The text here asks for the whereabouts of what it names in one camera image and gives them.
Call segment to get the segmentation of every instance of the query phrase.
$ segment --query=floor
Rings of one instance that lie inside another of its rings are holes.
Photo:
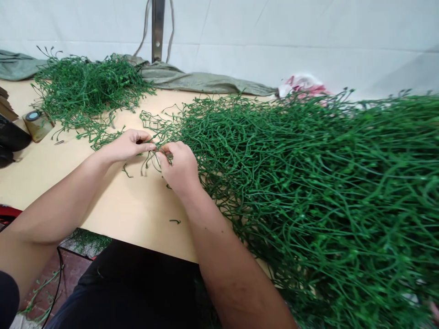
[[[92,260],[67,249],[60,248],[60,252],[64,263],[61,275],[59,275],[58,252],[54,250],[54,254],[33,284],[25,301],[20,305],[19,313],[11,329],[40,328],[47,317],[49,317],[49,322],[72,294],[79,278],[92,262]],[[48,314],[60,279],[56,303],[51,313]]]

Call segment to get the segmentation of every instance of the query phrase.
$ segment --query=hand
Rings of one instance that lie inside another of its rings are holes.
[[[136,154],[155,150],[154,143],[144,143],[149,140],[151,136],[147,132],[129,129],[96,153],[100,153],[105,160],[110,162],[125,161]]]
[[[164,153],[172,153],[172,164]],[[194,191],[203,189],[198,178],[197,159],[185,143],[168,143],[156,155],[163,177],[178,196],[193,194]]]

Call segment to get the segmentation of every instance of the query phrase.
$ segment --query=white wall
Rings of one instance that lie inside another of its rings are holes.
[[[0,0],[0,49],[132,54],[146,0]],[[306,72],[329,90],[439,91],[439,0],[174,0],[170,63],[277,86]],[[151,57],[150,34],[139,53]],[[171,34],[166,3],[163,59]]]

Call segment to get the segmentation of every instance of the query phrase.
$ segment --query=tabletop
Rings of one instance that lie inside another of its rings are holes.
[[[32,111],[30,105],[38,98],[31,82],[0,80],[0,86],[8,91],[8,100],[19,116]],[[115,128],[120,130],[126,125],[127,128],[143,129],[139,118],[142,110],[159,114],[174,104],[181,108],[182,103],[191,103],[199,96],[199,93],[157,90],[157,95],[146,95],[140,101],[135,114],[118,111],[113,121]],[[21,118],[15,124],[24,128]],[[49,133],[40,143],[32,142],[23,151],[16,152],[14,158],[18,162],[0,169],[0,203],[24,210],[93,153],[86,138],[75,138],[75,131],[61,133],[59,139],[64,142],[59,145],[55,145],[51,136]],[[146,176],[140,175],[145,157],[136,156],[128,161],[126,170],[133,178],[122,172],[124,163],[116,163],[109,169],[81,228],[197,262],[187,216],[180,201],[166,188],[161,173],[153,166],[149,166]]]

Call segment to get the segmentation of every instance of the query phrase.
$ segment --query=metal pole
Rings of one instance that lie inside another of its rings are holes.
[[[161,61],[165,0],[152,0],[152,62]]]

